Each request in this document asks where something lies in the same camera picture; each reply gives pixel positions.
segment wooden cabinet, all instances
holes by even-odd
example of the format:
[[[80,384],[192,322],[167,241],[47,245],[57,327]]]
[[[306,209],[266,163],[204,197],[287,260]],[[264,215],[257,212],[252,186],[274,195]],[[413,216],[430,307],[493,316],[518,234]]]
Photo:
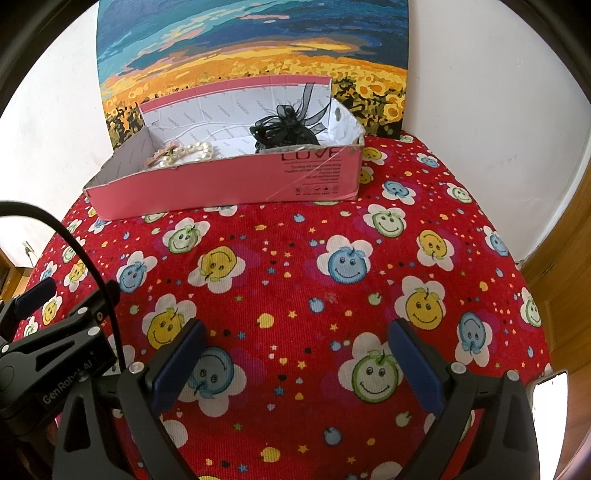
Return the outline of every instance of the wooden cabinet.
[[[538,305],[553,370],[569,372],[569,407],[558,472],[591,427],[591,170],[522,273]]]

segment pink cardboard box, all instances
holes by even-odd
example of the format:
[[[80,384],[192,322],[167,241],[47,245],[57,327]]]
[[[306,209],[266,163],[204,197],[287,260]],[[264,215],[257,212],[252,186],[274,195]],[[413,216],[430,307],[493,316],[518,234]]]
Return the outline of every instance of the pink cardboard box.
[[[298,107],[314,83],[306,117],[330,104],[320,146],[255,154],[249,127]],[[363,126],[330,96],[329,76],[275,75],[215,82],[140,105],[145,126],[115,151],[84,188],[103,220],[239,203],[352,200],[357,197]],[[144,170],[166,142],[208,141],[215,157],[189,155],[172,167]]]

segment painting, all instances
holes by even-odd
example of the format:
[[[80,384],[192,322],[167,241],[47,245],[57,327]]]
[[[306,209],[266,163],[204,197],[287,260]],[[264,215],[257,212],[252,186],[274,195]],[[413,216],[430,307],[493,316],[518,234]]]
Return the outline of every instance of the painting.
[[[400,135],[408,0],[100,0],[96,48],[114,147],[142,127],[142,102],[286,73],[331,75],[368,135]]]

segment pearl necklace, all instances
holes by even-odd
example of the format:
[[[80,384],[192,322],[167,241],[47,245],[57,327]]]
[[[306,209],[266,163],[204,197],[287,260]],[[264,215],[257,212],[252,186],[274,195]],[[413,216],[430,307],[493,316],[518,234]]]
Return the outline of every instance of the pearl necklace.
[[[180,158],[199,152],[197,161],[211,160],[213,158],[213,145],[210,142],[195,142],[182,146],[178,141],[172,141],[158,150],[154,156],[146,160],[145,166],[171,167]]]

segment blue gripper pad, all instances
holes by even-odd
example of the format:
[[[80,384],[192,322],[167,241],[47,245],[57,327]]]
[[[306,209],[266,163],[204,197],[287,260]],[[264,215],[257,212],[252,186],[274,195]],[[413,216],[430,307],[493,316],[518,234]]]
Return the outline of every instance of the blue gripper pad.
[[[14,301],[14,316],[18,319],[30,317],[35,310],[43,307],[56,294],[56,281],[47,277],[29,288]]]
[[[151,369],[152,363],[156,364],[150,402],[150,410],[154,415],[170,410],[177,401],[205,350],[206,333],[207,329],[203,322],[190,319],[173,342],[158,350],[150,360]],[[163,357],[156,358],[161,352]]]
[[[415,339],[409,335],[407,329],[411,331]],[[388,345],[394,358],[413,389],[421,408],[433,413],[435,418],[439,418],[445,408],[443,384],[421,352],[419,342],[422,343],[423,348],[429,347],[412,331],[412,327],[406,325],[406,320],[395,320],[390,323]]]

